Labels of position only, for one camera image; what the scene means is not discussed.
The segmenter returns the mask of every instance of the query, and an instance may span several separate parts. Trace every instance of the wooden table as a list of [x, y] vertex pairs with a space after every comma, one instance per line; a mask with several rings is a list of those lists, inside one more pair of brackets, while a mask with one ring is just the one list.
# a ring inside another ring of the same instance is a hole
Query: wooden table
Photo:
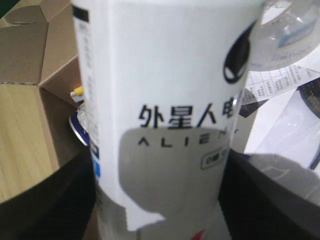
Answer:
[[[21, 0], [13, 9], [40, 2]], [[0, 28], [8, 26], [0, 19]], [[0, 203], [53, 173], [35, 91], [34, 86], [0, 84]]]

